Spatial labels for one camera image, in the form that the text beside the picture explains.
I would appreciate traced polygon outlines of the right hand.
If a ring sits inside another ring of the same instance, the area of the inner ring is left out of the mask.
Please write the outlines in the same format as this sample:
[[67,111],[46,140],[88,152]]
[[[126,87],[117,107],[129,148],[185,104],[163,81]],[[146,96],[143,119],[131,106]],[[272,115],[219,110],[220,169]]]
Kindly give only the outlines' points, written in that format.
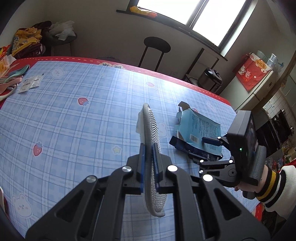
[[265,185],[266,179],[267,179],[267,175],[268,175],[268,167],[265,165],[263,168],[263,173],[262,173],[262,177],[258,183],[257,186],[245,183],[245,182],[240,182],[237,186],[235,186],[234,190],[238,191],[247,191],[247,192],[251,192],[251,193],[259,193],[262,188]]

